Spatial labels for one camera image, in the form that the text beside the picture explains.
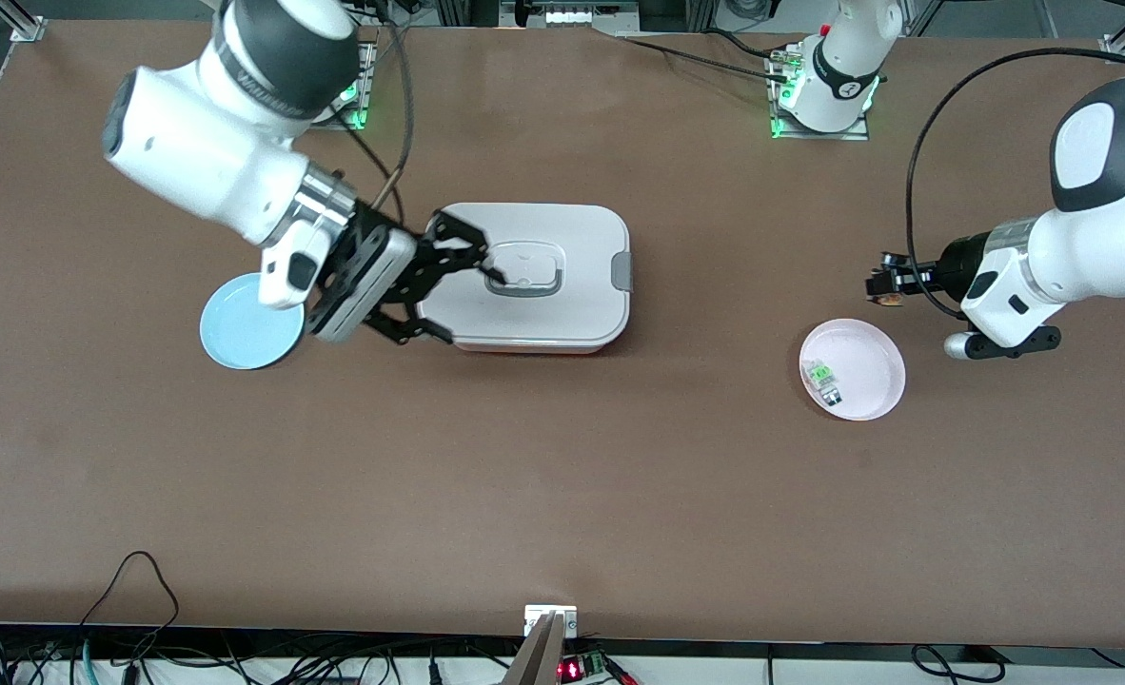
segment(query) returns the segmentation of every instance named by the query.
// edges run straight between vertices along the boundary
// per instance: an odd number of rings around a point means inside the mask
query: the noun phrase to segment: small object in plate
[[[906,296],[900,292],[888,292],[884,295],[872,296],[872,298],[868,299],[881,307],[901,307],[901,304],[906,300]]]
[[[825,400],[826,406],[832,407],[840,403],[842,394],[838,393],[838,377],[832,376],[832,369],[828,368],[821,360],[802,362],[803,373],[807,384],[812,387]]]

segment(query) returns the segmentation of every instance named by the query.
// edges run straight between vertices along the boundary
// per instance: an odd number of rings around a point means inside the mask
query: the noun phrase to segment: container lid
[[[604,207],[459,204],[444,208],[483,229],[488,262],[444,277],[418,305],[460,346],[597,349],[627,328],[627,223]]]
[[[198,336],[202,350],[227,368],[276,363],[296,348],[305,328],[305,305],[272,309],[258,303],[258,273],[233,278],[202,307]]]
[[[839,318],[816,326],[799,351],[807,394],[834,416],[884,416],[906,390],[906,363],[893,340],[866,322]]]

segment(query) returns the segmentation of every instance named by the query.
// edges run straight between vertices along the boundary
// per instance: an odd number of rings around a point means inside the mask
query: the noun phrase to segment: green led light
[[[361,130],[363,126],[368,123],[368,110],[367,109],[356,109],[350,114],[350,126],[357,130]]]

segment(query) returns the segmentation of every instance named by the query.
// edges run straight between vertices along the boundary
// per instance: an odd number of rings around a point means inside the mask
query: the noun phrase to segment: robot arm
[[[799,44],[801,65],[778,105],[812,130],[848,129],[866,108],[902,25],[897,0],[842,0],[828,34]]]
[[[948,354],[1052,349],[1060,334],[1044,324],[1066,304],[1095,295],[1125,298],[1125,78],[1066,112],[1050,162],[1053,209],[955,240],[939,261],[918,264],[927,288],[960,300],[975,328],[951,337]],[[867,280],[868,296],[914,294],[914,278],[904,256],[885,255],[883,269]]]
[[[413,235],[291,148],[359,69],[354,26],[338,0],[226,0],[196,61],[124,79],[102,152],[141,187],[261,246],[262,304],[294,307],[317,287],[306,316],[315,336],[343,342],[366,324],[397,343],[451,343],[416,304],[462,269],[504,282],[485,264],[483,232],[438,213]],[[405,318],[384,305],[405,308]]]
[[[102,152],[154,195],[263,247],[259,299],[292,307],[356,202],[292,139],[358,71],[354,25],[336,0],[223,3],[198,60],[124,79]]]

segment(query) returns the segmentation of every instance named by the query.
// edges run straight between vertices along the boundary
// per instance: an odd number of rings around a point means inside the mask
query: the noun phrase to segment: table surface
[[[124,73],[207,34],[56,21],[0,82],[0,620],[79,620],[145,549],[184,624],[510,633],[559,602],[606,637],[1125,646],[1125,300],[1069,307],[1054,354],[968,363],[920,300],[862,297],[903,246],[932,106],[1033,43],[900,42],[871,142],[836,143],[772,139],[762,83],[591,30],[413,30],[411,225],[459,200],[612,208],[627,333],[555,359],[366,331],[240,373],[198,316],[258,252],[98,144]],[[366,132],[389,159],[396,73]],[[1041,57],[964,92],[919,165],[919,252],[1051,207],[1055,123],[1119,73]],[[297,146],[380,186],[342,134]],[[883,420],[801,389],[799,343],[835,317],[906,357]],[[135,567],[97,619],[166,612]]]

